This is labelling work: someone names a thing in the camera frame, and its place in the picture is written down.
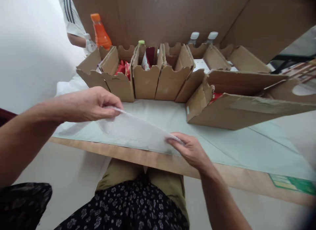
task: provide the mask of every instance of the cardboard organizer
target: cardboard organizer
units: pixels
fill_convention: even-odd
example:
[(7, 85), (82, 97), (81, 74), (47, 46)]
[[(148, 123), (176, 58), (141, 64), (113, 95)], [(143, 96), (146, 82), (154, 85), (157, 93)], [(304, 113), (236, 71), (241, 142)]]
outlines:
[[(123, 102), (155, 99), (186, 103), (187, 122), (225, 129), (241, 129), (285, 115), (316, 110), (316, 95), (292, 93), (299, 81), (286, 75), (269, 74), (270, 69), (243, 46), (225, 49), (202, 44), (162, 43), (155, 48), (154, 65), (144, 71), (141, 62), (145, 45), (99, 47), (77, 66), (89, 87), (101, 86)], [(193, 72), (194, 59), (203, 59), (210, 69)], [(130, 80), (114, 75), (119, 61), (130, 66)], [(230, 71), (232, 65), (238, 72)], [(222, 93), (215, 101), (213, 94)]]

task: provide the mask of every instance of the floor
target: floor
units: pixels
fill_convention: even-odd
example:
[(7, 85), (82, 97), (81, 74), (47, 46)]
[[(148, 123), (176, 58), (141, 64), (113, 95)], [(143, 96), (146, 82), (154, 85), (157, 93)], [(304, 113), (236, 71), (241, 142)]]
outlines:
[[(293, 144), (316, 167), (316, 111), (279, 118)], [(109, 157), (47, 143), (16, 183), (47, 182), (53, 196), (37, 229), (52, 229), (93, 196)], [(191, 229), (210, 229), (201, 182), (185, 177)], [(238, 207), (253, 229), (298, 229), (309, 208), (267, 196), (230, 188)]]

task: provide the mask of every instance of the table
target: table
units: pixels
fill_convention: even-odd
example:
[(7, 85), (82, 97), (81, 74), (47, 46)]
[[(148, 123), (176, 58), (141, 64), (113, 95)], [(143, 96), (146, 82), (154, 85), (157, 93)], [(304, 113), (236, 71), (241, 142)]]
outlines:
[[(51, 137), (49, 141), (200, 179), (198, 171), (191, 167), (183, 157), (90, 141), (56, 137)], [(275, 187), (267, 173), (217, 163), (214, 165), (230, 187), (311, 207), (316, 200), (313, 195)]]

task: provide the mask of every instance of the person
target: person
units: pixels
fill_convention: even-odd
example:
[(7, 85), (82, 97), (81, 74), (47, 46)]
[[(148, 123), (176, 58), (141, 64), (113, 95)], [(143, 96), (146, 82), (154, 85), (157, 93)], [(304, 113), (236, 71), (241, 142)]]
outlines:
[(89, 51), (86, 49), (86, 39), (84, 38), (86, 31), (82, 25), (73, 1), (59, 0), (59, 4), (63, 11), (67, 36), (70, 43), (83, 48), (84, 53), (88, 55)]
[[(102, 87), (39, 103), (0, 128), (0, 225), (35, 229), (51, 198), (47, 183), (12, 185), (63, 122), (113, 118), (123, 109)], [(201, 176), (212, 229), (250, 229), (227, 186), (195, 137), (172, 133), (166, 140)], [(183, 176), (111, 159), (90, 202), (56, 229), (189, 229)]]

